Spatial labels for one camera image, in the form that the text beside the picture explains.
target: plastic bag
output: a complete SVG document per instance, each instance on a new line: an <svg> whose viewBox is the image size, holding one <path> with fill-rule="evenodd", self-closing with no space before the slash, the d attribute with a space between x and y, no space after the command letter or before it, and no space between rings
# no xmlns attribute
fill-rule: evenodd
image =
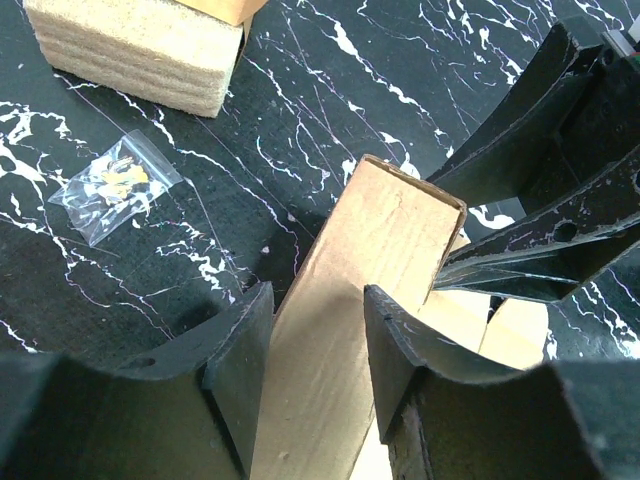
<svg viewBox="0 0 640 480"><path fill-rule="evenodd" d="M62 205L93 247L136 213L182 181L180 174L139 130L95 159L49 202Z"/></svg>

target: foam block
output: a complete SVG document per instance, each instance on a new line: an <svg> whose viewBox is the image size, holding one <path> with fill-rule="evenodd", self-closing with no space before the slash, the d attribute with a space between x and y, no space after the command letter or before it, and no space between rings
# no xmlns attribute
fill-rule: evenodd
<svg viewBox="0 0 640 480"><path fill-rule="evenodd" d="M215 117L243 36L172 0L24 0L40 49L60 70Z"/></svg>

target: black curved piece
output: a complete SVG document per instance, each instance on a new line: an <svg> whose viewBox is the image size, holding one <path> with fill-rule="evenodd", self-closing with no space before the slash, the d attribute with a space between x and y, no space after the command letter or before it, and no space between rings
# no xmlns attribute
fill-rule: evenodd
<svg viewBox="0 0 640 480"><path fill-rule="evenodd" d="M272 318L263 283L117 371L0 355L0 478L249 478Z"/></svg>
<svg viewBox="0 0 640 480"><path fill-rule="evenodd" d="M365 288L380 436L397 480L640 478L640 364L520 372L466 350Z"/></svg>
<svg viewBox="0 0 640 480"><path fill-rule="evenodd" d="M554 25L429 178L469 206L517 197L527 214L450 255L435 288L552 303L640 244L640 56L625 42L582 17Z"/></svg>

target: marble table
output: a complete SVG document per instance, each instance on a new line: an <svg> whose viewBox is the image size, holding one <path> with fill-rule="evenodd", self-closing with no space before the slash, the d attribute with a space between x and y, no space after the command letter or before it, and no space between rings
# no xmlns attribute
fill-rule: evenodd
<svg viewBox="0 0 640 480"><path fill-rule="evenodd" d="M0 0L0 349L114 366L248 285L281 300L364 153L423 178L487 118L557 18L640 0L271 0L217 119L53 71ZM187 179L89 248L47 198L139 129ZM522 214L471 209L472 239ZM638 357L635 252L550 306L549 358Z"/></svg>

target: hole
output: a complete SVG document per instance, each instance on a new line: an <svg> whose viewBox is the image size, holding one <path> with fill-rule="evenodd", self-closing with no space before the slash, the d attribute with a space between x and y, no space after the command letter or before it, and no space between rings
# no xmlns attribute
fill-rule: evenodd
<svg viewBox="0 0 640 480"><path fill-rule="evenodd" d="M154 358L149 357L140 357L134 358L127 368L146 368L156 364L156 360Z"/></svg>
<svg viewBox="0 0 640 480"><path fill-rule="evenodd" d="M603 65L611 65L613 63L613 50L607 48L602 54L602 64Z"/></svg>
<svg viewBox="0 0 640 480"><path fill-rule="evenodd" d="M571 222L558 225L553 231L553 239L556 242L570 242L578 233L578 227Z"/></svg>

